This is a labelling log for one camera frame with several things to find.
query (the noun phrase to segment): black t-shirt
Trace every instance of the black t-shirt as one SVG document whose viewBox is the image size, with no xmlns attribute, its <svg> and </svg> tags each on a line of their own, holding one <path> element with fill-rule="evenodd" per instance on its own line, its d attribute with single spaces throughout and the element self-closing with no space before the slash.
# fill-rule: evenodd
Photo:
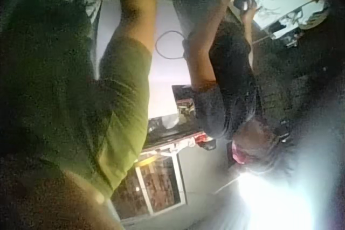
<svg viewBox="0 0 345 230">
<path fill-rule="evenodd" d="M 210 50 L 217 85 L 195 92 L 194 103 L 205 133 L 231 140 L 240 125 L 257 112 L 259 92 L 248 59 L 251 47 L 243 32 L 233 24 L 221 27 Z"/>
</svg>

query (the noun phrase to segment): bright light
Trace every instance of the bright light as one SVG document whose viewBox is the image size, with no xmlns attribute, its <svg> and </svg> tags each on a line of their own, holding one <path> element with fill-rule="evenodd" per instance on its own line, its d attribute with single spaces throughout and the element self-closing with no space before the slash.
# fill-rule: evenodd
<svg viewBox="0 0 345 230">
<path fill-rule="evenodd" d="M 263 179 L 245 173 L 240 194 L 251 209 L 249 230 L 311 230 L 312 219 L 303 199 Z"/>
</svg>

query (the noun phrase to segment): man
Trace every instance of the man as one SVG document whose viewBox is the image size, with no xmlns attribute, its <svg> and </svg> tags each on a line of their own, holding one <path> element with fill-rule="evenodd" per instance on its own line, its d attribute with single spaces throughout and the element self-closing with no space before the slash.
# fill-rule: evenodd
<svg viewBox="0 0 345 230">
<path fill-rule="evenodd" d="M 101 0 L 19 0 L 2 25 L 2 229 L 120 229 L 99 204 L 141 152 L 156 0 L 121 0 L 95 81 Z"/>
<path fill-rule="evenodd" d="M 258 89 L 253 75 L 254 0 L 241 19 L 244 33 L 224 20 L 231 0 L 217 0 L 188 41 L 187 63 L 198 121 L 212 138 L 232 140 L 239 164 L 265 159 L 276 135 L 257 116 Z"/>
</svg>

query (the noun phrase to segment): black cable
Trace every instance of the black cable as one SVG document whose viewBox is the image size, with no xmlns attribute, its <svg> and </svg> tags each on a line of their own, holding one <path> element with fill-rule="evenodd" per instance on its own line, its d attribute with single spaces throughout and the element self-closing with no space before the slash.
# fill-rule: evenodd
<svg viewBox="0 0 345 230">
<path fill-rule="evenodd" d="M 169 60 L 184 59 L 184 57 L 177 57 L 177 58 L 169 58 L 169 57 L 166 57 L 166 56 L 164 56 L 164 55 L 158 50 L 158 47 L 157 47 L 158 42 L 159 42 L 165 35 L 167 35 L 168 33 L 172 33 L 172 32 L 181 35 L 181 36 L 183 37 L 183 39 L 184 39 L 184 35 L 183 35 L 182 33 L 180 33 L 179 31 L 175 31 L 175 30 L 166 31 L 165 33 L 163 33 L 161 36 L 158 37 L 158 39 L 157 39 L 157 41 L 156 41 L 156 43 L 155 43 L 156 52 L 157 52 L 162 58 L 164 58 L 164 59 L 169 59 Z"/>
</svg>

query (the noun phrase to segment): green t-shirt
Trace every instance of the green t-shirt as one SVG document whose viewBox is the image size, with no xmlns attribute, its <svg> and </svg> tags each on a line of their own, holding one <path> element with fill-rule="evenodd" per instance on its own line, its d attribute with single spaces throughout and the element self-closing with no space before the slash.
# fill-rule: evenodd
<svg viewBox="0 0 345 230">
<path fill-rule="evenodd" d="M 106 198 L 141 152 L 147 130 L 151 54 L 119 38 L 95 81 L 91 24 L 62 0 L 23 0 L 1 35 L 1 149 L 72 171 Z"/>
</svg>

